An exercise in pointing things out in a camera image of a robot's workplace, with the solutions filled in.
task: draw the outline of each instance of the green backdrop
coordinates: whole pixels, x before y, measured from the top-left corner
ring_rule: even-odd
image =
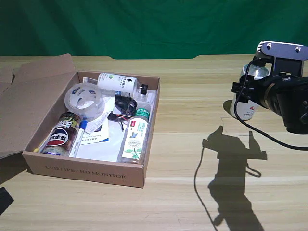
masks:
[[[308,45],[307,0],[1,0],[0,55],[193,58]]]

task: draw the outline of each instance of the open cardboard box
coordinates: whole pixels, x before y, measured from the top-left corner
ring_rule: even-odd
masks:
[[[0,69],[0,97],[9,89],[13,81],[13,69],[6,66]]]
[[[95,78],[99,72],[76,71],[69,54],[24,64],[12,85],[0,97],[0,158],[23,152],[34,174],[67,179],[144,187],[159,100],[159,77],[135,76],[150,90],[157,90],[144,162],[141,165],[97,161],[32,152],[67,111],[66,91]]]

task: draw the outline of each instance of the black bottle cap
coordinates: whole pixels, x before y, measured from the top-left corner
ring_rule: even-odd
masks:
[[[142,84],[141,87],[140,87],[140,94],[146,95],[147,92],[148,92],[148,85]]]
[[[265,66],[266,62],[254,56],[253,65],[255,66]]]

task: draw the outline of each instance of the green label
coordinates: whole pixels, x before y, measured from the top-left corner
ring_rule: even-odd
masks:
[[[138,108],[137,110],[136,110],[136,114],[135,114],[135,116],[144,116],[144,117],[146,117],[147,119],[149,119],[150,118],[150,112],[148,111],[148,110],[146,110],[145,108]]]

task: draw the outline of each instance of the wood grain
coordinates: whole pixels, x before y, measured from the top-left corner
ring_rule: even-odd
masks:
[[[252,57],[74,57],[78,70],[161,77],[145,188],[19,173],[26,165],[17,156],[17,162],[0,162],[0,176],[10,178],[1,186],[14,199],[0,216],[0,230],[214,230],[193,187],[202,150],[197,189],[219,231],[307,230],[308,153],[249,134],[223,107],[232,99],[232,82]],[[18,68],[40,58],[2,56],[0,67]],[[308,146],[307,136],[287,133],[282,119],[269,110],[259,108],[249,123],[286,143]]]

